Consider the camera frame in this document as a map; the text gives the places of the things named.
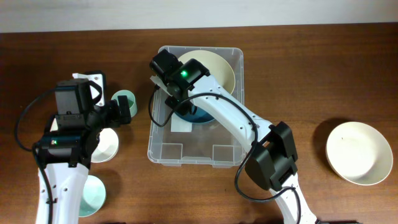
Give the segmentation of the mint green cup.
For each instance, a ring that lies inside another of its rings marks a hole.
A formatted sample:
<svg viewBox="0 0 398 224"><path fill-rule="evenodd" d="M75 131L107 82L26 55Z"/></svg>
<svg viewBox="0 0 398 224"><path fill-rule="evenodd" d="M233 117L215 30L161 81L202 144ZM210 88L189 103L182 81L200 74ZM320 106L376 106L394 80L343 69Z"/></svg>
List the mint green cup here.
<svg viewBox="0 0 398 224"><path fill-rule="evenodd" d="M119 90L111 97L111 99L118 101L118 97L123 95L127 96L130 114L131 117L134 117L137 114L137 103L136 103L136 97L133 92L129 90Z"/></svg>

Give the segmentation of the blue plate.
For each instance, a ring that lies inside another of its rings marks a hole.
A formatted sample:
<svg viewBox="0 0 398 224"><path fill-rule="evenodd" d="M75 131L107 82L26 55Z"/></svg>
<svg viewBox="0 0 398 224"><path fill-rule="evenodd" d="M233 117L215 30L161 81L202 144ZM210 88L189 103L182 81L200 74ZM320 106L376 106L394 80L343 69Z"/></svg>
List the blue plate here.
<svg viewBox="0 0 398 224"><path fill-rule="evenodd" d="M195 107L192 105L191 108L188 107L187 113L186 114L181 114L180 112L183 111L184 108L178 109L175 114L190 123L207 123L210 121L214 120L214 117L212 117L210 114L208 114L206 111L199 107Z"/></svg>

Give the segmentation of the beige bowl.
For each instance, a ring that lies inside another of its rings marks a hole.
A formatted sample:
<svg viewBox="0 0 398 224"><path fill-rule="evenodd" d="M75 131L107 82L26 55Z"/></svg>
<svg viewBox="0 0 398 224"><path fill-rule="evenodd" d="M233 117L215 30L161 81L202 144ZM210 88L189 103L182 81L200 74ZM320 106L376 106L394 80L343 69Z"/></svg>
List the beige bowl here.
<svg viewBox="0 0 398 224"><path fill-rule="evenodd" d="M192 58L204 65L227 92L234 91L235 74L231 65L222 56L207 50L193 50L183 54L178 60L186 63Z"/></svg>

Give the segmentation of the cream white cup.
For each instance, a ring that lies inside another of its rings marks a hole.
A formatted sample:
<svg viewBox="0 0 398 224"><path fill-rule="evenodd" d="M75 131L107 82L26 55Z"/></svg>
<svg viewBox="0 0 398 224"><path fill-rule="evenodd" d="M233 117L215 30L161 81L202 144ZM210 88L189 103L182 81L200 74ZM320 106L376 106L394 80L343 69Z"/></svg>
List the cream white cup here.
<svg viewBox="0 0 398 224"><path fill-rule="evenodd" d="M54 118L52 121L52 125L50 127L50 131L57 131L58 130L58 124L57 124L57 120Z"/></svg>

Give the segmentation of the cream white bowl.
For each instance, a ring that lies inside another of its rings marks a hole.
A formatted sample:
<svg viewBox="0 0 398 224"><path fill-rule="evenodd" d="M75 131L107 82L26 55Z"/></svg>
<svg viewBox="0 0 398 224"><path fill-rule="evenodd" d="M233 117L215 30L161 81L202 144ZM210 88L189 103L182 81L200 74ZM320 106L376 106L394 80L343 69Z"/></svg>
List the cream white bowl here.
<svg viewBox="0 0 398 224"><path fill-rule="evenodd" d="M394 158L386 138L372 126L346 122L326 141L326 158L335 173L357 185L376 185L391 173Z"/></svg>

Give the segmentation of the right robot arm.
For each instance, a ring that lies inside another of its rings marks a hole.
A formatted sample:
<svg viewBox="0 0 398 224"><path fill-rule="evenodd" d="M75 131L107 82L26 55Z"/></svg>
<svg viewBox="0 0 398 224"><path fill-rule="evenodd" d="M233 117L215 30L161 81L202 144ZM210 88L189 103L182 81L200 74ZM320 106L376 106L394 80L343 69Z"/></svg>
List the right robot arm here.
<svg viewBox="0 0 398 224"><path fill-rule="evenodd" d="M173 113L194 114L204 110L222 124L247 152L234 178L246 172L260 188L271 192L269 198L253 198L241 189L238 193L251 202L276 201L284 223L318 223L299 186L297 149L291 128L281 121L273 125L228 93L199 61L182 63L163 49L150 62L160 80L155 89L165 89L166 105Z"/></svg>

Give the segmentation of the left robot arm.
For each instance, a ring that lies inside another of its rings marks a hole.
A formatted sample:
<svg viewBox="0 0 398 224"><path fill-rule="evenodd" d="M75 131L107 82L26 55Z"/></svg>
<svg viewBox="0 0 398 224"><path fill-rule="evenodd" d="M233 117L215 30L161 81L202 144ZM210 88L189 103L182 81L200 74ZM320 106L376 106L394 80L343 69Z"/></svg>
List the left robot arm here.
<svg viewBox="0 0 398 224"><path fill-rule="evenodd" d="M102 88L88 79L71 79L52 89L57 114L51 117L58 128L47 124L40 140L32 146L39 168L39 205L36 223L78 223L91 156L104 128L131 122L129 101L122 95L98 106L101 97L91 89Z"/></svg>

